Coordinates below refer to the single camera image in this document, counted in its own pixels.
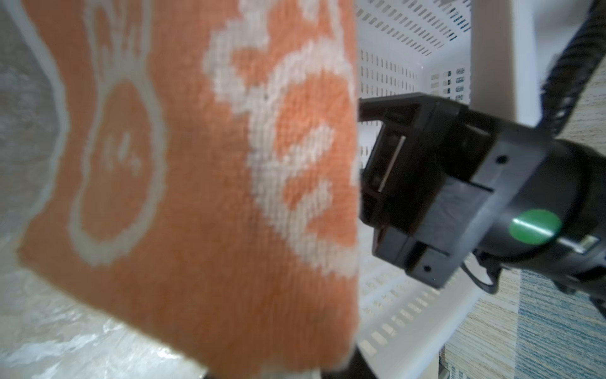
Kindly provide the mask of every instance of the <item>white plastic basket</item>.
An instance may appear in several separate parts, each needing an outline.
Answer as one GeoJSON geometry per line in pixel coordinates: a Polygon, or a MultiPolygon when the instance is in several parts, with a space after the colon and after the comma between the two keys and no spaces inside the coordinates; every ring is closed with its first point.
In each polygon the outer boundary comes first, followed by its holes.
{"type": "MultiPolygon", "coordinates": [[[[471,3],[356,0],[360,97],[425,92],[533,126],[540,117],[540,80],[584,19],[589,1],[474,2],[473,56],[471,3]]],[[[377,121],[358,123],[360,167],[380,128],[377,121]]],[[[407,278],[371,255],[373,230],[360,228],[365,255],[358,346],[380,379],[417,378],[482,292],[460,269],[440,291],[407,278]]],[[[467,263],[487,279],[474,260],[467,263]]]]}

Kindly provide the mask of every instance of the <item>black corrugated tube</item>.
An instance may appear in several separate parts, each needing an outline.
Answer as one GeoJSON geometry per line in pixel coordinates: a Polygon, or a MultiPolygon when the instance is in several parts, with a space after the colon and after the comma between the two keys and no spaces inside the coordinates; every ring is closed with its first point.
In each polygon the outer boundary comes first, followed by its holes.
{"type": "Polygon", "coordinates": [[[560,134],[605,53],[606,1],[596,0],[543,85],[543,117],[538,128],[553,136],[560,134]]]}

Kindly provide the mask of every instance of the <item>green circle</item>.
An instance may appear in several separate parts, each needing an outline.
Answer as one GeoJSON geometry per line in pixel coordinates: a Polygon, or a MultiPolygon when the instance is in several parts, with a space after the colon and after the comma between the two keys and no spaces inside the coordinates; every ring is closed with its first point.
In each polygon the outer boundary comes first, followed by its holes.
{"type": "Polygon", "coordinates": [[[546,209],[531,209],[514,217],[509,234],[530,245],[541,245],[552,239],[562,228],[562,220],[546,209]]]}

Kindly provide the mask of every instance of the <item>screw hole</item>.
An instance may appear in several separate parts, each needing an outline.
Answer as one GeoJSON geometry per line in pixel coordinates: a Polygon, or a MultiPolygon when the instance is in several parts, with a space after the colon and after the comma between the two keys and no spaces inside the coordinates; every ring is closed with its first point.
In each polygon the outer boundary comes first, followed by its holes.
{"type": "Polygon", "coordinates": [[[509,161],[509,157],[507,155],[501,155],[500,157],[496,158],[497,164],[505,164],[508,161],[509,161]]]}

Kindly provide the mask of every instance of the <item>orange fabric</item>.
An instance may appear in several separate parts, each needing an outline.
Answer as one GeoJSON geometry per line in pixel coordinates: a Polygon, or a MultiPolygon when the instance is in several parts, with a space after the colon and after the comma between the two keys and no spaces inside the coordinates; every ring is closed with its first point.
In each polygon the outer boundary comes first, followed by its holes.
{"type": "Polygon", "coordinates": [[[358,323],[353,7],[262,3],[22,1],[69,129],[22,262],[221,378],[339,366],[358,323]]]}

